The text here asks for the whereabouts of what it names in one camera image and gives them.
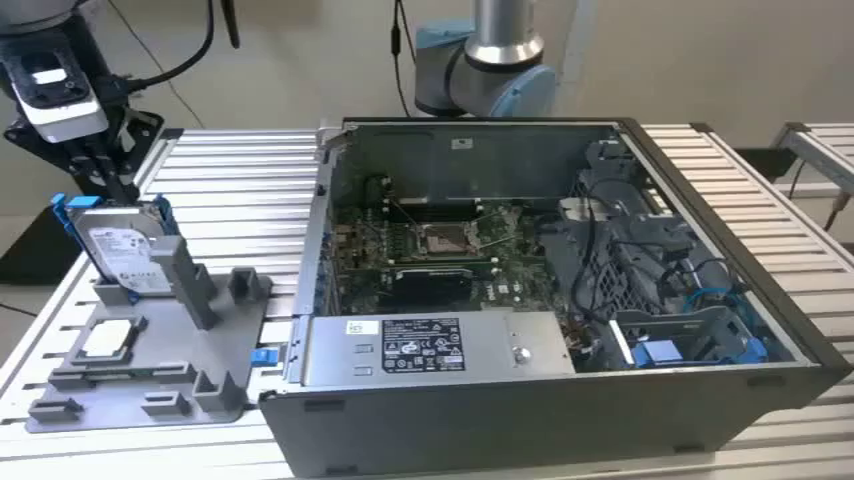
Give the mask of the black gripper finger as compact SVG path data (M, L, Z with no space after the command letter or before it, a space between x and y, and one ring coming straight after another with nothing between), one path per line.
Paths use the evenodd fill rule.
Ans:
M116 204L135 204L139 199L139 189L134 182L122 176L120 165L110 156L103 144L87 142L84 151L94 166L92 176L104 183L110 198Z

